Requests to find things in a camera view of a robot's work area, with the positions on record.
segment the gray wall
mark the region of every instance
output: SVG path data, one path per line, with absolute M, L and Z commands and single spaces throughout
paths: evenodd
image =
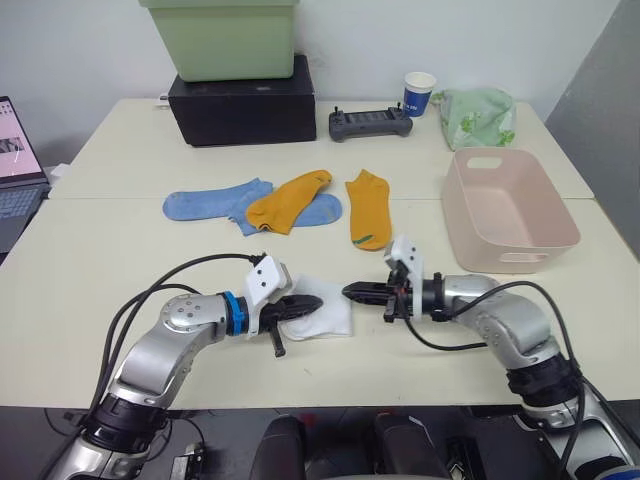
M 620 2 L 547 127 L 640 257 L 640 1 Z

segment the blue paper cup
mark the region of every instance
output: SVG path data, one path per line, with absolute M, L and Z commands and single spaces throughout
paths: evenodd
M 410 117 L 424 114 L 436 86 L 436 77 L 424 72 L 407 73 L 404 77 L 404 113 Z

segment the black cable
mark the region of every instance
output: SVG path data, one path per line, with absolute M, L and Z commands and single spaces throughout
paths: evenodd
M 556 316 L 556 320 L 558 320 L 560 331 L 562 332 L 562 340 L 565 344 L 565 347 L 567 348 L 567 354 L 569 355 L 569 361 L 572 363 L 572 366 L 574 368 L 578 368 L 578 362 L 576 361 L 575 356 L 573 354 L 573 347 L 571 346 L 571 340 L 569 339 L 569 333 L 567 332 L 567 326 L 564 323 L 564 318 L 562 317 L 562 313 L 560 313 L 560 309 L 558 308 L 558 305 L 556 305 L 556 302 L 553 300 L 553 298 L 551 298 L 551 295 L 549 295 L 549 293 L 537 283 L 529 282 L 527 280 L 518 280 L 515 282 L 503 283 L 502 285 L 498 285 L 497 287 L 492 288 L 488 292 L 480 295 L 478 298 L 472 300 L 471 302 L 467 303 L 463 307 L 454 311 L 451 314 L 451 316 L 457 317 L 458 315 L 462 315 L 463 313 L 471 310 L 473 307 L 475 307 L 479 303 L 484 302 L 487 298 L 493 297 L 495 294 L 513 287 L 534 288 L 538 292 L 540 292 L 540 294 L 545 298 L 545 300 L 549 303 L 549 306 L 553 310 L 553 314 Z
M 467 303 L 463 307 L 454 311 L 452 313 L 452 316 L 456 317 L 458 315 L 462 315 L 463 313 L 471 310 L 473 307 L 475 307 L 479 303 L 485 301 L 487 298 L 492 297 L 503 290 L 507 290 L 513 287 L 531 287 L 537 290 L 538 292 L 540 292 L 540 294 L 549 303 L 549 306 L 553 310 L 556 320 L 558 321 L 558 325 L 560 326 L 560 331 L 562 332 L 562 340 L 564 341 L 564 345 L 567 349 L 567 355 L 569 357 L 569 364 L 571 365 L 571 368 L 575 375 L 574 377 L 575 381 L 577 382 L 578 409 L 576 412 L 576 418 L 574 421 L 573 429 L 571 431 L 571 435 L 567 440 L 567 443 L 562 452 L 562 456 L 560 457 L 560 463 L 558 465 L 557 478 L 558 480 L 561 480 L 564 478 L 565 470 L 567 468 L 567 463 L 569 462 L 569 458 L 571 457 L 571 453 L 573 452 L 573 447 L 575 446 L 576 441 L 578 440 L 578 435 L 580 434 L 580 428 L 582 427 L 582 422 L 584 421 L 585 395 L 586 395 L 584 390 L 584 382 L 586 379 L 584 378 L 584 376 L 582 375 L 582 372 L 580 371 L 580 366 L 578 365 L 578 361 L 576 360 L 575 354 L 573 352 L 573 346 L 571 345 L 571 340 L 569 339 L 569 332 L 567 331 L 567 325 L 564 322 L 564 318 L 562 317 L 562 313 L 560 313 L 560 309 L 558 308 L 558 305 L 553 300 L 553 298 L 551 298 L 551 295 L 549 295 L 549 293 L 537 283 L 529 282 L 527 280 L 518 280 L 515 282 L 504 283 L 495 288 L 492 288 L 488 292 L 480 295 L 478 298 L 472 300 L 471 302 Z
M 613 419 L 622 427 L 625 433 L 631 438 L 631 440 L 636 444 L 638 448 L 640 448 L 640 437 L 638 434 L 629 426 L 629 424 L 620 416 L 618 412 L 616 412 L 609 403 L 609 400 L 605 398 L 605 396 L 598 390 L 593 383 L 591 383 L 586 377 L 583 377 L 584 382 L 589 386 L 589 388 L 593 391 L 594 395 L 598 397 L 602 408 L 613 417 Z
M 436 345 L 435 343 L 431 343 L 429 340 L 427 340 L 422 335 L 420 335 L 418 331 L 415 329 L 415 327 L 413 326 L 413 324 L 411 323 L 411 320 L 405 317 L 404 323 L 407 324 L 407 328 L 409 328 L 409 331 L 413 334 L 414 337 L 418 339 L 418 341 L 420 341 L 421 343 L 423 343 L 429 348 L 433 348 L 434 350 L 441 350 L 443 352 L 459 352 L 462 350 L 471 350 L 472 348 L 482 348 L 487 346 L 487 344 L 484 342 L 469 343 L 467 345 L 454 345 L 454 346 Z
M 396 290 L 396 296 L 397 296 L 396 305 L 398 305 L 398 313 L 400 315 L 400 318 L 404 320 L 404 323 L 407 325 L 407 328 L 413 334 L 413 336 L 416 337 L 418 341 L 423 345 L 426 345 L 429 348 L 433 348 L 434 350 L 440 350 L 442 352 L 460 352 L 462 350 L 471 350 L 472 348 L 482 348 L 487 346 L 487 344 L 484 342 L 469 343 L 467 345 L 454 345 L 454 346 L 437 345 L 435 343 L 430 342 L 429 340 L 424 338 L 422 335 L 420 335 L 418 331 L 415 329 L 415 327 L 413 326 L 413 324 L 411 323 L 410 315 L 405 305 L 405 302 L 409 298 L 406 290 L 405 289 Z
M 240 259 L 240 260 L 247 260 L 249 262 L 251 262 L 252 265 L 257 265 L 263 258 L 265 257 L 264 254 L 262 255 L 244 255 L 244 254 L 239 254 L 239 253 L 222 253 L 222 254 L 215 254 L 215 255 L 207 255 L 204 257 L 199 257 L 199 258 L 195 258 L 193 260 L 189 260 L 188 262 L 185 262 L 181 265 L 178 265 L 177 267 L 173 268 L 172 270 L 170 270 L 169 272 L 165 273 L 162 277 L 160 277 L 158 280 L 156 280 L 156 282 L 153 283 L 153 285 L 151 285 L 146 291 L 142 292 L 139 295 L 136 295 L 135 301 L 134 299 L 131 299 L 130 302 L 131 305 L 133 305 L 133 309 L 131 310 L 131 312 L 129 313 L 129 315 L 127 316 L 127 319 L 124 323 L 124 325 L 122 326 L 122 329 L 120 331 L 120 335 L 118 336 L 118 340 L 116 341 L 115 346 L 113 347 L 113 350 L 111 352 L 111 356 L 106 364 L 106 367 L 103 369 L 102 366 L 100 368 L 101 370 L 101 377 L 98 379 L 98 384 L 96 385 L 96 391 L 94 392 L 94 398 L 91 401 L 91 406 L 89 408 L 89 412 L 87 413 L 85 418 L 89 418 L 91 415 L 93 415 L 96 411 L 96 409 L 98 408 L 99 402 L 102 398 L 102 395 L 104 394 L 104 391 L 106 390 L 106 386 L 107 386 L 107 382 L 108 379 L 111 377 L 111 374 L 113 373 L 113 370 L 115 368 L 115 364 L 118 361 L 118 355 L 120 353 L 120 350 L 122 349 L 122 344 L 124 343 L 125 340 L 125 336 L 126 333 L 129 331 L 129 327 L 131 326 L 131 323 L 133 322 L 135 316 L 137 315 L 138 311 L 140 311 L 140 308 L 142 308 L 142 305 L 144 304 L 144 302 L 147 301 L 147 299 L 153 294 L 153 292 L 157 291 L 165 281 L 167 281 L 169 278 L 171 278 L 172 276 L 174 276 L 176 273 L 181 272 L 182 270 L 185 270 L 189 267 L 192 267 L 194 265 L 198 265 L 200 263 L 204 263 L 204 262 L 209 262 L 209 261 L 213 261 L 213 260 L 222 260 L 222 259 Z M 113 327 L 113 331 L 115 332 L 115 328 L 117 327 L 117 324 L 120 320 L 120 317 L 124 314 L 124 312 L 126 312 L 127 308 L 121 308 L 120 311 L 118 313 L 120 313 L 120 316 L 118 317 L 118 320 L 114 320 L 112 321 L 112 324 L 114 324 Z M 105 351 L 108 351 L 110 349 L 111 346 L 111 341 L 109 341 L 109 338 L 107 338 L 107 341 L 105 342 Z M 42 471 L 40 472 L 40 476 L 39 479 L 40 480 L 46 480 L 47 477 L 49 476 L 49 474 L 51 473 L 51 471 L 53 470 L 53 468 L 56 466 L 56 464 L 58 463 L 58 461 L 60 460 L 60 458 L 64 455 L 64 453 L 67 451 L 67 449 L 71 446 L 71 444 L 75 441 L 75 437 L 82 431 L 84 427 L 83 426 L 79 426 L 78 428 L 76 428 L 73 432 L 71 432 L 70 436 L 67 437 L 65 439 L 65 441 L 60 445 L 60 447 L 54 452 L 54 454 L 49 458 L 47 464 L 45 465 L 45 467 L 42 469 Z
M 221 254 L 215 254 L 215 255 L 207 255 L 205 257 L 200 257 L 200 258 L 195 258 L 193 260 L 189 260 L 188 262 L 185 262 L 182 265 L 178 265 L 177 267 L 171 269 L 169 272 L 167 272 L 164 275 L 162 275 L 158 280 L 156 280 L 153 283 L 153 285 L 151 285 L 144 293 L 142 293 L 142 295 L 140 296 L 138 301 L 133 306 L 133 309 L 129 312 L 129 315 L 127 316 L 127 319 L 125 320 L 124 325 L 122 326 L 122 330 L 120 332 L 120 336 L 118 337 L 118 340 L 116 341 L 116 344 L 113 347 L 113 352 L 111 354 L 111 358 L 109 359 L 109 362 L 107 363 L 107 368 L 105 369 L 104 376 L 103 376 L 103 381 L 102 381 L 102 384 L 99 386 L 99 389 L 102 392 L 104 392 L 104 390 L 106 390 L 106 387 L 107 387 L 106 384 L 108 382 L 108 378 L 111 377 L 111 374 L 113 373 L 113 370 L 115 369 L 116 362 L 118 361 L 118 354 L 120 353 L 120 349 L 122 348 L 122 344 L 124 343 L 126 332 L 129 331 L 129 327 L 131 326 L 131 323 L 133 322 L 133 319 L 136 317 L 136 315 L 138 314 L 138 312 L 142 308 L 142 305 L 144 304 L 144 302 L 147 301 L 147 299 L 151 296 L 151 294 L 153 294 L 153 292 L 160 285 L 162 285 L 164 282 L 169 280 L 169 278 L 174 276 L 176 273 L 179 273 L 182 270 L 185 270 L 185 269 L 187 269 L 189 267 L 192 267 L 194 265 L 198 265 L 200 263 L 209 262 L 209 261 L 213 261 L 213 260 L 240 259 L 240 260 L 247 260 L 247 261 L 249 261 L 249 262 L 251 262 L 252 264 L 255 265 L 260 260 L 262 260 L 262 258 L 264 258 L 264 256 L 262 256 L 262 255 L 244 255 L 244 254 L 240 254 L 240 253 L 221 253 Z M 92 404 L 92 408 L 93 409 L 95 409 L 96 407 L 97 407 L 97 403 L 95 405 Z
M 167 283 L 165 285 L 159 285 L 153 291 L 157 292 L 157 291 L 160 291 L 160 290 L 167 290 L 167 289 L 172 289 L 172 288 L 179 289 L 179 290 L 185 290 L 185 291 L 193 293 L 193 294 L 199 294 L 200 293 L 196 289 L 191 288 L 188 285 L 183 285 L 181 283 Z M 109 361 L 111 360 L 111 357 L 113 356 L 112 353 L 111 353 L 111 345 L 113 343 L 113 337 L 115 335 L 116 328 L 118 327 L 118 323 L 120 322 L 120 320 L 121 320 L 122 316 L 125 314 L 125 312 L 127 310 L 129 310 L 129 308 L 131 308 L 136 302 L 138 302 L 140 300 L 140 298 L 142 298 L 142 295 L 144 293 L 145 292 L 140 292 L 135 297 L 130 299 L 127 303 L 125 303 L 120 308 L 120 310 L 118 310 L 118 312 L 114 315 L 113 319 L 111 320 L 111 324 L 109 325 L 109 329 L 107 330 L 107 337 L 106 337 L 105 342 L 104 342 L 104 349 L 102 351 L 102 362 L 100 364 L 100 373 L 98 374 L 98 383 L 96 385 L 96 390 L 95 390 L 95 392 L 93 394 L 93 399 L 91 400 L 91 404 L 90 404 L 91 406 L 89 407 L 90 411 L 92 409 L 94 409 L 94 406 L 97 407 L 97 405 L 100 403 L 100 400 L 102 400 L 102 396 L 104 395 L 104 391 L 106 390 L 107 383 L 109 382 L 109 379 L 111 378 L 111 372 L 109 372 L 108 375 L 106 375 L 106 373 L 107 373 L 107 366 L 109 364 Z M 123 336 L 122 342 L 124 342 L 124 336 L 126 336 L 127 331 L 128 331 L 128 329 L 127 330 L 123 329 L 120 332 L 120 336 Z M 118 350 L 118 352 L 114 352 L 114 353 L 115 353 L 115 357 L 116 357 L 116 360 L 117 360 L 117 357 L 120 354 L 120 351 Z
M 558 464 L 558 469 L 556 472 L 557 480 L 563 480 L 565 478 L 565 470 L 567 469 L 569 458 L 571 457 L 571 453 L 573 452 L 573 447 L 575 447 L 576 442 L 578 441 L 578 435 L 580 435 L 580 428 L 582 428 L 582 422 L 584 421 L 584 405 L 585 405 L 584 383 L 582 383 L 581 378 L 577 379 L 577 381 L 579 383 L 578 384 L 578 411 L 576 412 L 576 417 L 574 418 L 571 434 L 569 435 L 567 443 L 564 446 L 564 450 L 562 451 L 562 456 L 560 457 L 560 463 Z
M 51 428 L 51 430 L 56 432 L 58 435 L 62 435 L 63 437 L 66 437 L 67 435 L 69 435 L 68 433 L 64 433 L 62 430 L 59 430 L 58 428 L 56 428 L 56 426 L 51 421 L 51 417 L 49 417 L 49 411 L 47 408 L 43 408 L 42 411 L 44 412 L 44 418 L 47 421 L 47 424 L 49 425 L 49 428 Z
M 193 428 L 195 428 L 198 431 L 198 435 L 200 435 L 200 440 L 202 441 L 202 448 L 204 448 L 204 434 L 202 433 L 202 430 L 200 430 L 200 427 L 196 424 L 196 422 L 194 422 L 193 420 L 191 420 L 190 418 L 178 418 L 178 420 L 184 420 L 187 423 L 190 423 Z
M 160 447 L 160 450 L 158 450 L 156 453 L 154 453 L 153 455 L 151 455 L 149 458 L 147 458 L 145 460 L 145 462 L 153 462 L 156 458 L 158 458 L 160 455 L 162 455 L 164 453 L 164 451 L 167 449 L 167 445 L 169 445 L 169 442 L 171 441 L 171 435 L 173 434 L 173 420 L 169 419 L 169 433 L 167 434 L 164 441 L 164 444 L 162 445 L 162 447 Z

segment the orange sock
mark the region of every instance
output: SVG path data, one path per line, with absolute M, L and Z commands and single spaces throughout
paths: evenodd
M 318 190 L 330 182 L 331 174 L 326 170 L 315 170 L 294 178 L 249 205 L 247 220 L 258 230 L 287 235 L 300 212 L 311 203 Z
M 351 241 L 363 250 L 384 248 L 391 240 L 389 184 L 363 169 L 346 185 L 351 199 Z

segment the basket handle hole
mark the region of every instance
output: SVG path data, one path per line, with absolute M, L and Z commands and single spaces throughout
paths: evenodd
M 471 157 L 467 160 L 467 168 L 498 168 L 502 165 L 500 157 Z
M 500 255 L 500 261 L 506 263 L 538 263 L 549 256 L 548 253 L 509 252 Z

